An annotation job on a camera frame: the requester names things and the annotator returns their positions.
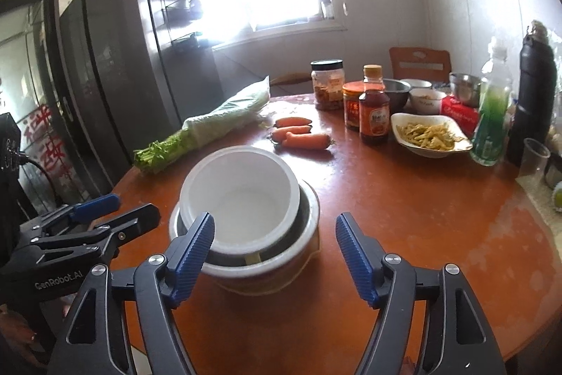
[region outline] round wooden table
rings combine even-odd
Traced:
[[[482,167],[465,153],[432,160],[391,139],[364,145],[344,127],[342,112],[318,112],[313,96],[277,98],[271,118],[313,120],[330,132],[329,151],[279,154],[320,199],[322,251],[278,293],[246,297],[201,274],[174,316],[200,375],[345,375],[355,373],[377,316],[359,299],[335,240],[335,218],[349,211],[363,231],[412,265],[458,264],[494,329],[505,359],[521,350],[562,306],[562,263],[552,233],[510,164]],[[253,123],[188,154],[155,176],[132,168],[115,193],[125,211],[151,202],[160,226],[121,248],[113,269],[136,266],[167,248],[168,222],[183,180],[219,148],[249,144],[273,151],[266,129]],[[134,304],[127,315],[131,343],[143,348]],[[407,355],[417,360],[424,309],[416,305]]]

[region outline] orange carrot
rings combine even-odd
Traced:
[[[292,134],[308,134],[312,128],[312,126],[289,126],[287,128],[277,128],[272,132],[272,141],[282,142],[286,139],[288,132]]]
[[[325,133],[292,134],[287,133],[287,139],[281,144],[284,148],[304,148],[307,150],[324,150],[332,144],[332,138]]]
[[[288,128],[289,126],[306,126],[311,124],[313,121],[308,118],[302,118],[300,116],[289,116],[287,118],[280,118],[275,122],[276,128]]]

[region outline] green liquid bottle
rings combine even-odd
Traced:
[[[486,70],[485,85],[481,90],[479,121],[472,139],[470,151],[472,159],[483,166],[492,166],[498,162],[504,148],[507,134],[504,128],[505,112],[508,110],[512,78],[506,64],[507,48],[492,39],[490,44],[490,61],[483,68]]]

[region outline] black bottle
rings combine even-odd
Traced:
[[[544,143],[553,116],[556,64],[547,30],[539,21],[531,23],[523,39],[520,69],[519,100],[505,153],[516,166],[521,165],[523,140]]]

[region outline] red package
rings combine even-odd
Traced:
[[[470,139],[478,125],[478,110],[463,105],[453,96],[449,95],[441,101],[441,115],[454,119],[459,128]]]

